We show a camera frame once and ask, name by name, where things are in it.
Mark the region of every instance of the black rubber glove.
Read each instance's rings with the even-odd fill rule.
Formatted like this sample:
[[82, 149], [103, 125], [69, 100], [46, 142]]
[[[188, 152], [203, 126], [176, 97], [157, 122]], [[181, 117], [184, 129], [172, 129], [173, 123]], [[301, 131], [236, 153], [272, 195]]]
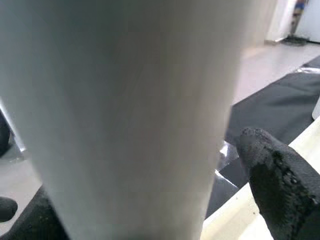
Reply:
[[0, 197], [0, 223], [12, 219], [17, 209], [18, 204], [16, 201], [7, 197]]
[[236, 147], [273, 238], [319, 240], [319, 174], [295, 150], [261, 129], [246, 128]]

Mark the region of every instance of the floor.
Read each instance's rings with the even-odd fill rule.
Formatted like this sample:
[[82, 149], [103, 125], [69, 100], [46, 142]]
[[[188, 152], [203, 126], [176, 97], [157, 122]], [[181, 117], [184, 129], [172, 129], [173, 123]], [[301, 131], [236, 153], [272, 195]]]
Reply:
[[320, 44], [305, 46], [265, 45], [244, 51], [233, 104], [294, 71], [320, 55]]

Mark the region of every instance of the white wall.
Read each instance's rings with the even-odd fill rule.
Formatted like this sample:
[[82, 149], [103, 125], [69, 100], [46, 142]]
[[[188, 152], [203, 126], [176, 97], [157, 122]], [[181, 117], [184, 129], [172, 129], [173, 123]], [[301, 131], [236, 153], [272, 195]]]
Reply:
[[246, 47], [257, 47], [264, 44], [266, 34], [275, 11], [277, 0], [254, 0], [248, 2], [248, 32]]
[[295, 34], [320, 42], [320, 0], [309, 0]]
[[277, 0], [266, 40], [277, 42], [288, 36], [296, 2], [296, 0]]

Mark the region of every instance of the black glove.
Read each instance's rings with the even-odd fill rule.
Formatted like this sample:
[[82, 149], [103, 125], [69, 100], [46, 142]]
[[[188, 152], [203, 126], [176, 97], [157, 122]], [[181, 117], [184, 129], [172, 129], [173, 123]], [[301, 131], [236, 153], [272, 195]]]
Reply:
[[17, 209], [18, 204], [16, 201], [7, 197], [0, 197], [0, 223], [12, 219]]
[[320, 176], [291, 147], [246, 128], [238, 154], [260, 213], [275, 240], [320, 239]]

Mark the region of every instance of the black mat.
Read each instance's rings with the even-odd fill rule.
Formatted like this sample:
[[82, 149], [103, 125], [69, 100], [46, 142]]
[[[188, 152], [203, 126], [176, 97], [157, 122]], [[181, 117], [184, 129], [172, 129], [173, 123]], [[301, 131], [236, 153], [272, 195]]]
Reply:
[[232, 107], [225, 140], [234, 145], [243, 128], [256, 127], [289, 144], [313, 122], [319, 94], [320, 74], [288, 74]]
[[[320, 68], [320, 56], [305, 64]], [[312, 111], [320, 94], [320, 74], [291, 73], [232, 107], [225, 140], [235, 143], [244, 127], [267, 130], [289, 144], [312, 122]], [[246, 183], [240, 161], [220, 171], [237, 187]], [[37, 192], [17, 223], [1, 240], [68, 239], [43, 189]]]

